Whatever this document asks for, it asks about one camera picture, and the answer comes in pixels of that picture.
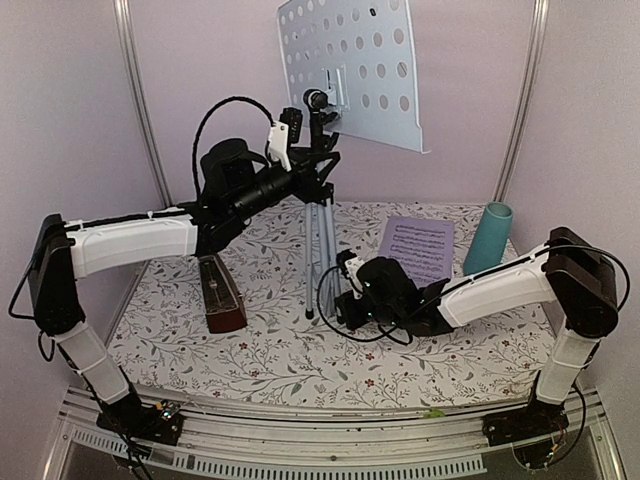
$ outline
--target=floral pattern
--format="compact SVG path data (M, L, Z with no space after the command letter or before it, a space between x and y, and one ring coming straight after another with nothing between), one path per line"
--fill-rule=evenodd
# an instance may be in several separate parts
M454 273L481 206L340 203L339 249L376 255L394 215L452 220ZM538 305L400 346L356 343L304 315L304 207L283 203L255 217L221 254L245 295L246 329L209 334L197 261L152 261L109 352L137 383L242 401L313 407L464 405L527 394L553 343ZM511 245L506 258L515 256ZM351 332L375 335L373 326Z

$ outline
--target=robotic arm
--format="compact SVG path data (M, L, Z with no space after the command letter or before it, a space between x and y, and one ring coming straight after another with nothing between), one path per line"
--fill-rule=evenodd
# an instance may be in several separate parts
M339 153L331 151L337 135L325 136L317 123L318 109L308 106L314 127L310 148L291 146L299 140L302 113L285 109L280 121L272 124L269 159L250 152L238 138L217 144L202 158L206 182L202 193L198 187L196 202L91 222L65 222L59 214L44 220L27 270L33 317L97 397L103 410L100 427L127 438L175 445L183 419L171 402L142 405L85 322L76 280L154 258L206 257L240 235L248 219L289 196L305 203L324 201L333 193L328 175L340 160ZM254 163L263 168L256 172Z
M336 299L338 321L355 330L373 320L427 337L522 305L559 302L565 320L528 405L484 419L491 445L552 433L568 426L564 401L601 339L618 322L615 271L594 250L568 228L557 228L544 245L513 262L423 289L394 259L365 263L345 251L338 255L338 265L353 291Z

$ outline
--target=pink wall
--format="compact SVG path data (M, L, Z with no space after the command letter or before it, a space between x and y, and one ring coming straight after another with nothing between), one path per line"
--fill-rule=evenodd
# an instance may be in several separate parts
M132 2L143 83L176 200L193 198L190 152L218 100L287 103L276 29L283 0ZM411 2L422 125L429 155L344 137L332 181L342 199L484 202L504 158L524 69L532 2ZM264 118L228 106L202 138L242 136L262 150Z
M96 218L157 208L134 117L113 2L4 2L0 16L0 478L37 478L71 376L44 363L31 322L6 306L45 215ZM123 268L79 282L105 334L132 278ZM28 295L20 311L30 312Z
M633 295L588 373L629 478L640 478L640 4L552 2L508 201L524 251L567 225L629 267Z

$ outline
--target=green object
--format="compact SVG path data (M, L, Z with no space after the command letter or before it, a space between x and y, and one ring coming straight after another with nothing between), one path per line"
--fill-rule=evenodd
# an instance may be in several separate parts
M432 408L431 410L429 410L428 412L425 412L422 415L422 418L442 418L442 417L446 417L446 415L442 410L438 410L437 408Z
M462 265L465 275L472 275L500 265L512 222L513 210L509 205L500 202L487 204L476 234L473 236L467 258Z

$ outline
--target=sheet music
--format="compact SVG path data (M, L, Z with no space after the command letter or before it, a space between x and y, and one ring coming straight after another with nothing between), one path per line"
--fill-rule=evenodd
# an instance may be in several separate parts
M416 286L453 276L455 224L446 220L390 217L378 254L400 262Z

